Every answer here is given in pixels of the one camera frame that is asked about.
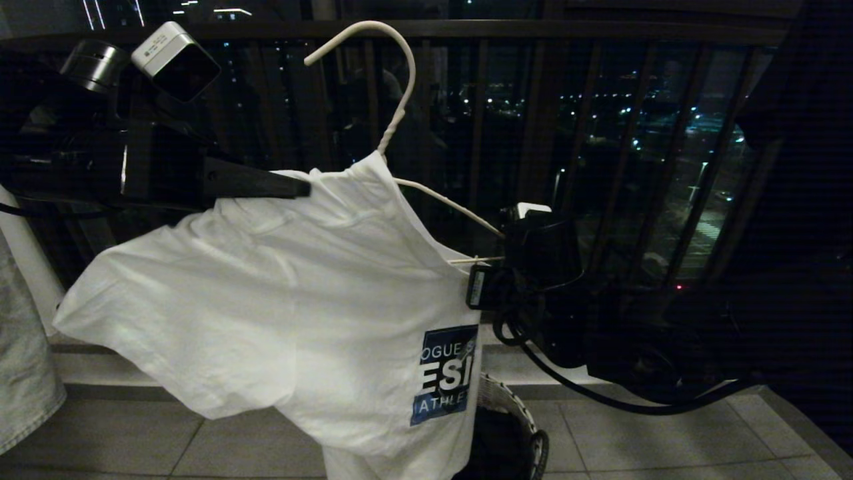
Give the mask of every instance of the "hanger hook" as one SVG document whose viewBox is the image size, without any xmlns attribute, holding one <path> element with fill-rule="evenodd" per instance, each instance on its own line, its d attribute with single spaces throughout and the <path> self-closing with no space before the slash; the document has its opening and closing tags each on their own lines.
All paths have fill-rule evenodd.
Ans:
<svg viewBox="0 0 853 480">
<path fill-rule="evenodd" d="M 406 39 L 403 38 L 403 35 L 400 35 L 400 32 L 381 21 L 359 21 L 358 23 L 353 23 L 348 26 L 335 35 L 331 40 L 323 44 L 319 49 L 308 55 L 305 58 L 305 65 L 310 67 L 314 62 L 320 60 L 329 51 L 340 45 L 341 42 L 363 30 L 380 30 L 387 33 L 391 38 L 397 40 L 397 43 L 403 49 L 403 53 L 406 54 L 406 61 L 409 63 L 409 84 L 406 85 L 406 91 L 403 93 L 403 97 L 400 98 L 400 103 L 397 105 L 397 109 L 394 110 L 394 116 L 391 118 L 391 123 L 388 124 L 388 127 L 385 129 L 385 133 L 382 134 L 379 147 L 376 148 L 376 151 L 378 151 L 380 155 L 382 155 L 382 159 L 385 160 L 385 148 L 388 146 L 388 142 L 397 130 L 397 125 L 399 125 L 400 120 L 402 120 L 406 115 L 406 103 L 412 95 L 412 90 L 415 89 L 415 56 L 412 54 L 412 49 L 409 47 L 409 44 L 406 43 Z"/>
</svg>

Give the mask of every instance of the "black fabric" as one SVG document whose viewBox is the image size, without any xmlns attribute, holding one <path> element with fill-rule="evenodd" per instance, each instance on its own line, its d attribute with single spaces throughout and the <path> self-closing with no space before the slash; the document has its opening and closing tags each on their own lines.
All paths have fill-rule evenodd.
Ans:
<svg viewBox="0 0 853 480">
<path fill-rule="evenodd" d="M 771 389 L 853 454 L 853 3 L 807 0 L 741 112 L 781 150 L 722 283 Z"/>
<path fill-rule="evenodd" d="M 737 121 L 761 149 L 783 140 L 728 275 L 764 272 L 850 232 L 853 3 L 808 0 Z"/>
<path fill-rule="evenodd" d="M 529 479 L 533 451 L 525 443 L 522 428 L 509 413 L 477 407 L 471 458 L 453 480 Z"/>
</svg>

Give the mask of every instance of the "t-shirt sleeve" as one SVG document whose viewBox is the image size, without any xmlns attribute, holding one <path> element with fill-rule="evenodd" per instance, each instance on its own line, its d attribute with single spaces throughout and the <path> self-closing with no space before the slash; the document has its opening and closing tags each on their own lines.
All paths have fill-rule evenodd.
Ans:
<svg viewBox="0 0 853 480">
<path fill-rule="evenodd" d="M 282 404 L 295 379 L 285 263 L 209 210 L 98 255 L 54 324 L 209 419 Z"/>
</svg>

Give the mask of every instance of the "white t-shirt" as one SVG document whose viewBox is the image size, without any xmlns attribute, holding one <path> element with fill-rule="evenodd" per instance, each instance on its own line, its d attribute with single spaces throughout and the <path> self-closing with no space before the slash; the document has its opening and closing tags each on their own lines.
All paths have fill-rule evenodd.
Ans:
<svg viewBox="0 0 853 480">
<path fill-rule="evenodd" d="M 103 252 L 56 328 L 209 419 L 277 408 L 327 460 L 364 467 L 330 478 L 451 478 L 481 354 L 468 267 L 447 260 L 468 257 L 429 235 L 376 152 L 341 173 L 279 173 L 311 195 L 219 200 Z"/>
</svg>

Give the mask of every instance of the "denim cloth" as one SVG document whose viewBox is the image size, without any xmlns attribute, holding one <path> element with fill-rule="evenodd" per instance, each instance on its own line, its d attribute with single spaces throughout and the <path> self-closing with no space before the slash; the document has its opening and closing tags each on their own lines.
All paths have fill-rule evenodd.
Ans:
<svg viewBox="0 0 853 480">
<path fill-rule="evenodd" d="M 0 454 L 65 401 L 35 303 L 0 233 Z"/>
</svg>

